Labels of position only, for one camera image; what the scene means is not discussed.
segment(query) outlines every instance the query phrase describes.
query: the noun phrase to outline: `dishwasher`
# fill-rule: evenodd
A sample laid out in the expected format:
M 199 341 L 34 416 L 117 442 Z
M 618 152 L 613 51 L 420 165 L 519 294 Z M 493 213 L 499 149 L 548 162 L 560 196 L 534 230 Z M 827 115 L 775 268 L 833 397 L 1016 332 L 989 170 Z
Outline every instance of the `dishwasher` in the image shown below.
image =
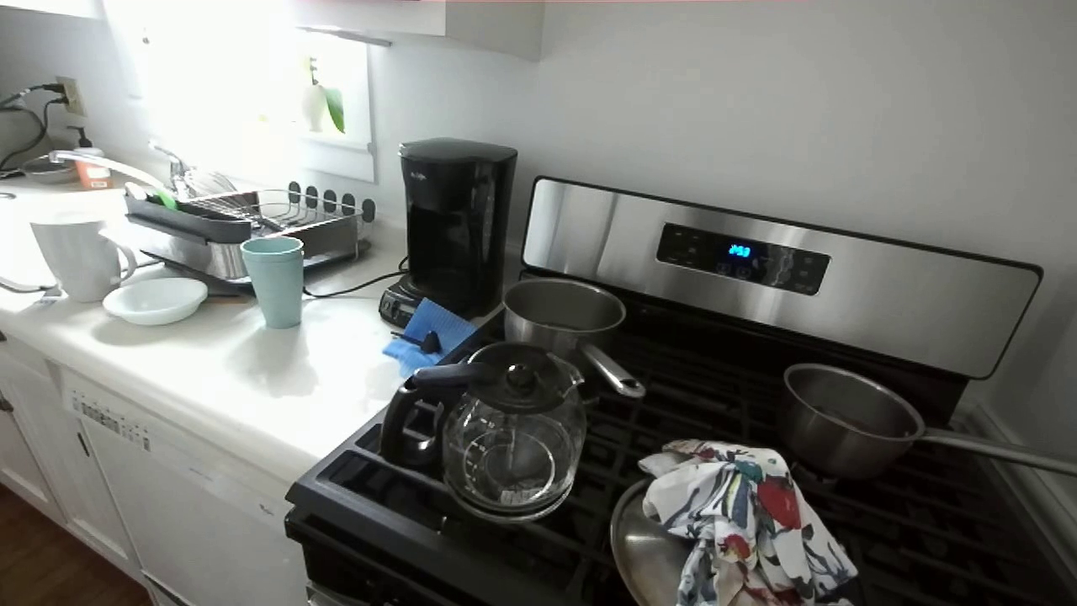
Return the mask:
M 63 374 L 155 606 L 298 606 L 304 553 L 281 534 L 281 495 L 132 400 Z

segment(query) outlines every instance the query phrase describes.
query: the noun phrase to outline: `wooden floor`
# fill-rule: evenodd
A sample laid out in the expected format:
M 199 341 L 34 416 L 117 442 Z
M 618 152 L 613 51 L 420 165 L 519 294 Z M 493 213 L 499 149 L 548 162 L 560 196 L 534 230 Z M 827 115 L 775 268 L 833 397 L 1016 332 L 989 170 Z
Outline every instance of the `wooden floor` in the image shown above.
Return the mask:
M 148 606 L 148 595 L 0 485 L 0 606 Z

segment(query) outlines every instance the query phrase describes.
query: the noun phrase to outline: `oven door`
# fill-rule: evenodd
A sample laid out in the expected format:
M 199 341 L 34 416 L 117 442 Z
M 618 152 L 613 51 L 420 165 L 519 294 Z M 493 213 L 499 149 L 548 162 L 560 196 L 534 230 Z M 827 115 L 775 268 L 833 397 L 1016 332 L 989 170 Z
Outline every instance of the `oven door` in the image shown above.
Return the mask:
M 428 574 L 379 553 L 335 526 L 312 514 L 285 520 L 288 539 L 304 544 L 308 599 L 316 606 L 464 606 L 475 602 L 459 589 L 439 585 Z

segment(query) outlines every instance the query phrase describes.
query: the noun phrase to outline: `pan handle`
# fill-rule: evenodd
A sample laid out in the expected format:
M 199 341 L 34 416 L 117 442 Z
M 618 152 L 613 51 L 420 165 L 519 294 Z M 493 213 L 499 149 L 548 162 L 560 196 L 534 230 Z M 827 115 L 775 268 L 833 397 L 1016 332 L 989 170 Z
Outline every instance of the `pan handle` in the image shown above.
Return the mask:
M 582 345 L 579 352 L 604 377 L 604 383 L 614 393 L 634 400 L 646 397 L 646 386 L 628 370 L 622 370 L 613 357 L 604 357 L 604 351 Z
M 1002 457 L 1002 462 L 1016 462 L 1016 466 L 1030 466 L 1030 467 L 1043 467 L 1043 473 L 1055 473 L 1055 476 L 1074 476 L 1077 477 L 1077 462 L 1048 457 L 1040 452 L 1024 452 L 1024 449 L 1002 449 L 1002 443 L 980 442 L 980 437 L 956 433 L 956 430 L 927 429 L 920 442 L 963 449 L 963 452 L 975 452 L 975 455 L 989 455 L 989 457 Z

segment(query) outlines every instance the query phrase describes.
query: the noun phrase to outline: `glass coffee carafe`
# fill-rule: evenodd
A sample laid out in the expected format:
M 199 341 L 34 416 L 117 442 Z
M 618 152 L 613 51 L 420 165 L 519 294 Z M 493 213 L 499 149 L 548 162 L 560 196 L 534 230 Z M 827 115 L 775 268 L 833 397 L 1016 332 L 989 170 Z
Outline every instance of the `glass coffee carafe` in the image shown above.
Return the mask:
M 556 513 L 576 483 L 584 437 L 582 374 L 527 345 L 490 345 L 466 365 L 417 370 L 395 393 L 379 455 L 406 466 L 410 416 L 429 422 L 425 452 L 439 457 L 450 495 L 481 520 L 527 522 Z

